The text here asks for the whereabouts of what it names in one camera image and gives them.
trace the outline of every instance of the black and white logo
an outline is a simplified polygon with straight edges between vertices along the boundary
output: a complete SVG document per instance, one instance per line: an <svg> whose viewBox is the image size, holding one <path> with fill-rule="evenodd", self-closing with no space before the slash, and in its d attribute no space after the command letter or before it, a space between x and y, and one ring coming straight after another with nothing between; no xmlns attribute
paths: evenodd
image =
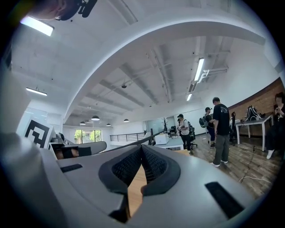
<svg viewBox="0 0 285 228"><path fill-rule="evenodd" d="M34 142L37 147L44 148L46 140L49 140L47 138L49 130L50 129L47 126L42 125L34 120L31 120L27 128L25 137Z"/></svg>

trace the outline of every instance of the gray pants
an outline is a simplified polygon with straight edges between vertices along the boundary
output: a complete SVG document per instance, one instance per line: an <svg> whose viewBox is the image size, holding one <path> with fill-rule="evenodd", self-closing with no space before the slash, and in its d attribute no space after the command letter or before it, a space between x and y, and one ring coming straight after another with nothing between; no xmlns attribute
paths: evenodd
<svg viewBox="0 0 285 228"><path fill-rule="evenodd" d="M228 161L229 135L217 135L216 137L216 155L213 163L219 165L221 160Z"/></svg>

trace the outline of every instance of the brick wall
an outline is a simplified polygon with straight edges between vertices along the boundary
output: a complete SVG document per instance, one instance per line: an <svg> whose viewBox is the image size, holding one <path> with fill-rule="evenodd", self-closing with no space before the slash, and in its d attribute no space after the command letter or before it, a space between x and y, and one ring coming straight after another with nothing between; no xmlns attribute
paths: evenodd
<svg viewBox="0 0 285 228"><path fill-rule="evenodd" d="M275 104L275 94L280 92L285 93L285 89L281 79L278 78L276 81L274 81L261 91L229 107L228 109L230 111L230 114L232 114L232 112L236 113L236 119L245 119L247 107L250 105L254 106L259 113L270 114L273 112L273 105ZM265 129L268 130L269 127L269 121L267 121L265 123ZM240 127L240 134L248 135L247 126ZM250 134L253 136L262 136L261 125L250 125Z"/></svg>

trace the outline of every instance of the window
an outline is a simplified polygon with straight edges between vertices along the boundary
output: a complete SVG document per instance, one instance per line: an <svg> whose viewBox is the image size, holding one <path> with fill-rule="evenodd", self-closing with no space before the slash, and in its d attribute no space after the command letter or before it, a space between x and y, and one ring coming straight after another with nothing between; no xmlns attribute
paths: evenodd
<svg viewBox="0 0 285 228"><path fill-rule="evenodd" d="M75 130L75 144L93 143L102 141L101 130Z"/></svg>

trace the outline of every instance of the white table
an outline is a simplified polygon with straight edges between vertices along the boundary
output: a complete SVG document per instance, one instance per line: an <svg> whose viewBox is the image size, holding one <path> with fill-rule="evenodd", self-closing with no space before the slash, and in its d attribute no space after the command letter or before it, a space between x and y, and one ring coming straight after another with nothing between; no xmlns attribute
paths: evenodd
<svg viewBox="0 0 285 228"><path fill-rule="evenodd" d="M246 121L236 123L236 134L237 134L237 144L240 144L240 129L239 126L248 126L248 137L250 138L250 129L249 125L261 124L262 125L262 151L265 150L265 122L271 119L272 125L273 123L273 116L270 115L268 117L264 117L261 120L253 120L253 121Z"/></svg>
<svg viewBox="0 0 285 228"><path fill-rule="evenodd" d="M182 141L181 137L169 138L168 143L160 144L160 145L155 144L155 147L160 147L160 148L180 147L180 150L184 150L183 141Z"/></svg>

